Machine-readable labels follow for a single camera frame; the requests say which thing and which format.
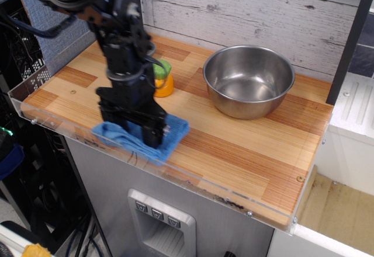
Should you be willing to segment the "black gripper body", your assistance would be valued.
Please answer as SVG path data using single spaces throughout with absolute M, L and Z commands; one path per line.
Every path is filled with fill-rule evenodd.
M 117 113 L 127 122 L 139 125 L 155 123 L 166 126 L 166 111 L 154 99 L 154 83 L 141 75 L 132 81 L 112 81 L 111 87 L 99 87 L 100 110 Z

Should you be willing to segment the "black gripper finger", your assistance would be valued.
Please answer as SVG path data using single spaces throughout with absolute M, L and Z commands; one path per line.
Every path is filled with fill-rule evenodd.
M 123 118 L 122 116 L 118 115 L 117 113 L 111 113 L 111 112 L 107 112 L 101 109 L 101 115 L 102 115 L 103 121 L 117 124 L 118 126 L 122 127 L 126 131 L 129 130 L 127 120 Z
M 157 148 L 162 144 L 164 136 L 163 126 L 159 126 L 155 123 L 145 124 L 142 126 L 141 133 L 145 145 L 151 148 Z

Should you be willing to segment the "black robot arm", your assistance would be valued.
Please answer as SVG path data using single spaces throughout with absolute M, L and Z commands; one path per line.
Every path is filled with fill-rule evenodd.
M 143 142 L 153 148 L 162 143 L 165 110 L 154 100 L 155 76 L 150 57 L 151 37 L 144 30 L 137 0 L 40 0 L 51 9 L 87 22 L 107 60 L 110 87 L 100 87 L 104 121 L 128 129 L 141 127 Z

